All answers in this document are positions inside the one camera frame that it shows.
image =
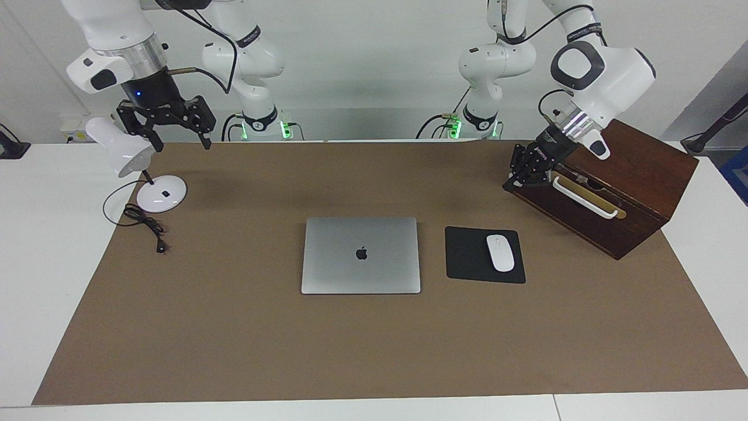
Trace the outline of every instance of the white desk lamp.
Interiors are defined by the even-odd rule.
[[[92,118],[86,124],[86,133],[106,148],[109,165],[119,178],[133,172],[143,172],[148,184],[138,191],[138,206],[148,213],[161,213],[174,209],[187,196],[187,184],[175,175],[151,178],[148,174],[150,158],[156,149],[140,136],[122,133],[107,118]]]

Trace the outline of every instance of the white table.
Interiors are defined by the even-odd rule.
[[[0,161],[0,180],[0,421],[748,420],[748,390],[25,408],[114,231],[101,202],[135,176],[117,179],[98,145],[34,145],[23,160]],[[746,371],[748,208],[702,158],[663,231]]]

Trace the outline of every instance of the black mouse pad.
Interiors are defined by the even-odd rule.
[[[494,269],[486,238],[501,234],[509,240],[515,266],[509,272]],[[501,229],[459,228],[448,226],[444,229],[447,244],[447,276],[452,279],[473,281],[508,282],[524,284],[524,265],[517,231]]]

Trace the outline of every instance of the apple logo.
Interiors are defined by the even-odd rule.
[[[356,250],[356,257],[358,258],[358,260],[366,260],[367,257],[369,257],[367,256],[366,247],[361,247],[361,249]]]

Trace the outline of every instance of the blue object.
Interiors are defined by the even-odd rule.
[[[748,204],[748,146],[720,168],[730,187]]]

